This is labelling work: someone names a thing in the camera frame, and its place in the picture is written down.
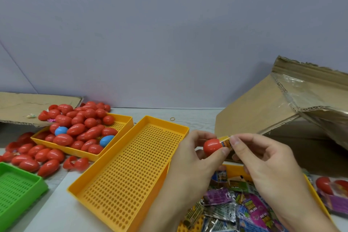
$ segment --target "pile of candy packets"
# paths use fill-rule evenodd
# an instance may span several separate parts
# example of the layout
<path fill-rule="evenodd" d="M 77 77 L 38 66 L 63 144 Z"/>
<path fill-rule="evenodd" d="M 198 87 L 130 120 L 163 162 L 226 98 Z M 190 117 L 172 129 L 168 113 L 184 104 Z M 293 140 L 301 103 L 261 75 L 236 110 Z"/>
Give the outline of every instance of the pile of candy packets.
<path fill-rule="evenodd" d="M 252 182 L 242 176 L 227 179 L 217 171 L 208 191 L 185 216 L 191 229 L 204 214 L 202 232 L 288 232 Z"/>

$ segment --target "plastic egg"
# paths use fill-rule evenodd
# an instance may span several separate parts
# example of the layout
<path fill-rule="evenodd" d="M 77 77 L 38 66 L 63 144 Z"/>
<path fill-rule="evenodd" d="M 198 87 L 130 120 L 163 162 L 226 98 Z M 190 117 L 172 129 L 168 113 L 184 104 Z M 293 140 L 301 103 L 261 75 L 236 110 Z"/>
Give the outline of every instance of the plastic egg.
<path fill-rule="evenodd" d="M 67 127 L 58 127 L 55 131 L 54 134 L 58 136 L 59 134 L 66 134 L 68 128 Z"/>
<path fill-rule="evenodd" d="M 113 135 L 109 135 L 109 136 L 105 136 L 103 137 L 100 142 L 99 145 L 102 146 L 103 148 L 105 148 L 107 146 L 107 144 L 109 144 L 109 142 L 111 141 L 111 139 L 113 139 Z"/>

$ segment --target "table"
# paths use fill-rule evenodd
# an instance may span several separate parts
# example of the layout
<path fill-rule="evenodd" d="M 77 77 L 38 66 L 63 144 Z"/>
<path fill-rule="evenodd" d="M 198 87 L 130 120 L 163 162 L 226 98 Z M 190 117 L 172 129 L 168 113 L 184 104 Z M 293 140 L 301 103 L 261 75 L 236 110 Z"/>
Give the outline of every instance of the table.
<path fill-rule="evenodd" d="M 215 117 L 221 109 L 150 109 L 150 108 L 113 108 L 112 113 L 133 117 L 137 123 L 143 116 L 150 115 L 170 121 L 174 117 L 174 123 L 190 127 L 190 130 L 199 129 L 214 132 Z M 28 126 L 16 125 L 18 133 L 32 131 Z M 11 130 L 6 130 L 5 136 L 0 141 L 8 143 Z M 48 180 L 50 192 L 30 209 L 9 232 L 111 232 L 111 230 L 95 217 L 89 210 L 78 203 L 67 193 L 68 186 L 73 183 L 80 173 L 72 171 L 67 173 L 61 169 Z M 348 219 L 332 215 L 334 222 L 342 232 L 348 232 Z"/>

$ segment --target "clear packing tape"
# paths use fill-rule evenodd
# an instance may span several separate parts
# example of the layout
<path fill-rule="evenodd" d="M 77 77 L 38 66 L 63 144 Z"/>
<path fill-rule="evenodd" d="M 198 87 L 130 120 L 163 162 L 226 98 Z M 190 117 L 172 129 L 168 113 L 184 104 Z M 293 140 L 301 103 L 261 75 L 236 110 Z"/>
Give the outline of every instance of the clear packing tape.
<path fill-rule="evenodd" d="M 348 150 L 348 88 L 272 73 L 290 107 Z"/>

